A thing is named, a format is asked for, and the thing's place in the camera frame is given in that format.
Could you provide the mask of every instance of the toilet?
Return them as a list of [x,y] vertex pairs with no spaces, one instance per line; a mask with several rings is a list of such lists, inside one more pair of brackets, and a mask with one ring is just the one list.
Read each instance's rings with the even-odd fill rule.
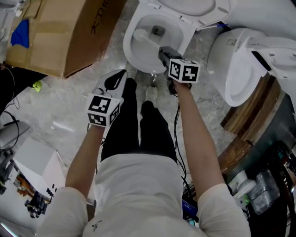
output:
[[288,80],[296,82],[296,41],[247,28],[234,29],[214,42],[207,67],[220,95],[236,107],[251,96],[267,72],[280,85]]
[[139,0],[123,39],[123,50],[132,66],[149,74],[163,73],[166,68],[158,59],[158,49],[147,41],[133,38],[142,28],[159,46],[170,46],[184,54],[193,34],[229,15],[236,0]]

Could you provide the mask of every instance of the white shirt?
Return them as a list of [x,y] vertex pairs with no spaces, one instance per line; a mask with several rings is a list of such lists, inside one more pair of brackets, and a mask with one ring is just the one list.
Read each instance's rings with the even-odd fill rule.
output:
[[164,156],[125,154],[102,161],[95,179],[97,215],[87,221],[86,200],[60,188],[37,231],[45,237],[249,237],[248,222],[225,184],[198,200],[199,228],[182,219],[183,184]]

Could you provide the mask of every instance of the black and white marker cube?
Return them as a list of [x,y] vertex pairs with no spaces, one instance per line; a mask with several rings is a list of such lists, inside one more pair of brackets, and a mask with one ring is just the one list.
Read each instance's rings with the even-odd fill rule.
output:
[[89,94],[86,111],[89,123],[102,127],[109,127],[119,115],[123,99]]
[[181,83],[197,83],[200,65],[197,62],[184,59],[171,59],[169,77]]

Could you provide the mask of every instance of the person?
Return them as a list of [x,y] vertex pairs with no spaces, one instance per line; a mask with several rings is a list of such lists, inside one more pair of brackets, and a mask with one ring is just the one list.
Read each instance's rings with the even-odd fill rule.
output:
[[[104,128],[91,126],[37,236],[250,236],[248,222],[224,183],[214,142],[188,86],[175,82],[175,89],[198,200],[199,228],[182,219],[183,180],[168,123],[151,101],[145,101],[139,142],[136,82],[127,79],[124,103],[106,136],[95,177],[97,214],[88,222],[86,198]],[[146,93],[151,98],[156,94],[152,87]]]

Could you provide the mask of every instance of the yellow object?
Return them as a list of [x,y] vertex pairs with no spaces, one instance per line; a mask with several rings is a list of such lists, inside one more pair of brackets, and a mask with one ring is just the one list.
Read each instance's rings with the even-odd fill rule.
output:
[[37,92],[39,92],[42,88],[42,83],[40,81],[37,81],[33,84],[32,88]]

